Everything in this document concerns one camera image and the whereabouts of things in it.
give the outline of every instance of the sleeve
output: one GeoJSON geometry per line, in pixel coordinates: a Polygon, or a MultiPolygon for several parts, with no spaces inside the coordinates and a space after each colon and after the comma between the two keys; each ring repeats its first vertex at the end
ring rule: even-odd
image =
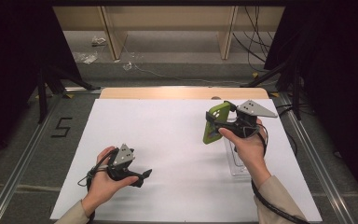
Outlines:
{"type": "Polygon", "coordinates": [[[86,224],[89,221],[89,218],[84,212],[81,201],[77,202],[73,207],[71,207],[57,222],[56,224],[86,224]]]}
{"type": "MultiPolygon", "coordinates": [[[[282,185],[276,176],[273,175],[268,180],[266,180],[266,182],[261,185],[258,191],[263,196],[263,198],[265,198],[269,203],[279,208],[283,212],[291,216],[306,220],[304,214],[298,208],[297,204],[290,196],[287,189],[282,185]]],[[[292,223],[289,220],[286,220],[285,218],[280,217],[274,212],[270,211],[256,197],[255,204],[257,205],[257,214],[260,224],[292,223]]]]}

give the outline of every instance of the floor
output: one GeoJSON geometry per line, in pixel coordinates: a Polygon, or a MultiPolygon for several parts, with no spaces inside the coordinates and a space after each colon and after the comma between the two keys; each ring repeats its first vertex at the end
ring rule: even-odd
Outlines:
{"type": "MultiPolygon", "coordinates": [[[[235,35],[245,47],[250,46],[250,39],[244,33],[235,35]]],[[[270,45],[273,35],[261,33],[265,45],[270,45]]],[[[216,33],[213,32],[130,32],[120,60],[111,58],[107,46],[91,46],[94,36],[105,38],[103,32],[65,32],[65,36],[83,79],[95,86],[238,86],[264,74],[263,62],[249,56],[235,38],[228,59],[221,60],[216,33]],[[97,59],[90,64],[82,62],[90,56],[97,59]]],[[[265,59],[259,44],[252,43],[250,49],[265,59]]],[[[273,77],[259,87],[275,92],[277,78],[273,77]]],[[[63,83],[68,88],[77,87],[67,80],[63,83]]],[[[64,97],[51,95],[48,98],[50,114],[48,122],[41,127],[37,124],[39,114],[35,92],[29,100],[29,108],[7,139],[7,147],[0,150],[0,196],[7,192],[8,198],[0,201],[3,202],[0,203],[1,223],[53,222],[49,220],[49,214],[76,152],[93,101],[99,97],[97,91],[70,93],[64,97]],[[52,137],[63,134],[62,130],[56,129],[59,122],[70,127],[66,137],[52,137]],[[17,177],[13,177],[19,161],[23,161],[20,162],[23,167],[19,168],[21,172],[17,177]]],[[[283,95],[290,95],[290,92],[281,93],[279,97],[271,96],[277,107],[283,105],[283,95]]],[[[334,145],[307,104],[304,93],[301,102],[304,104],[300,108],[301,125],[305,127],[331,180],[332,186],[327,186],[327,189],[337,190],[346,209],[343,211],[346,215],[342,215],[342,210],[339,210],[342,207],[333,205],[334,199],[329,196],[320,173],[315,170],[310,151],[298,136],[291,112],[283,114],[282,124],[293,137],[292,147],[323,223],[358,223],[358,184],[345,163],[333,153],[334,145]]]]}

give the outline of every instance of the white table surface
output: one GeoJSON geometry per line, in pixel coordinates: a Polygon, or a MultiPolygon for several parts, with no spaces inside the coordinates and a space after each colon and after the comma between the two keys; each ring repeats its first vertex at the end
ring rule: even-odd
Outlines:
{"type": "MultiPolygon", "coordinates": [[[[229,100],[240,105],[244,100],[229,100]]],[[[276,113],[271,100],[255,100],[276,113]]],[[[141,188],[121,189],[96,211],[115,222],[257,221],[250,181],[232,176],[223,139],[202,143],[205,112],[218,100],[96,100],[51,219],[59,219],[87,189],[77,182],[106,147],[126,143],[136,159],[130,170],[153,169],[141,188]]],[[[311,222],[322,218],[310,195],[279,118],[268,129],[266,162],[311,222]]]]}

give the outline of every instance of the clear plastic stand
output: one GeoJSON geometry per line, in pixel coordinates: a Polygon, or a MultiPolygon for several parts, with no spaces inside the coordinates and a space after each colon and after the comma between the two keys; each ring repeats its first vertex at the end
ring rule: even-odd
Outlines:
{"type": "Polygon", "coordinates": [[[238,156],[238,153],[235,151],[235,146],[228,139],[224,138],[226,152],[227,152],[227,160],[229,165],[229,170],[232,175],[241,175],[244,177],[251,178],[248,169],[243,164],[243,161],[238,156]]]}

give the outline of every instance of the person's left hand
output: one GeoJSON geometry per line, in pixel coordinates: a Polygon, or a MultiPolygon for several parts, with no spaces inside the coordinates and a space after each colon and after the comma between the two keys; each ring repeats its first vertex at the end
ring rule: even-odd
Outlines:
{"type": "MultiPolygon", "coordinates": [[[[107,147],[104,149],[98,155],[97,162],[114,149],[114,147],[107,147]]],[[[107,162],[108,158],[103,161],[102,165],[106,165],[107,162]]],[[[109,177],[106,171],[97,172],[92,179],[89,192],[82,200],[82,206],[86,212],[86,216],[89,217],[98,206],[109,201],[109,199],[111,199],[118,190],[134,183],[137,180],[138,176],[129,176],[120,181],[115,181],[109,177]]]]}

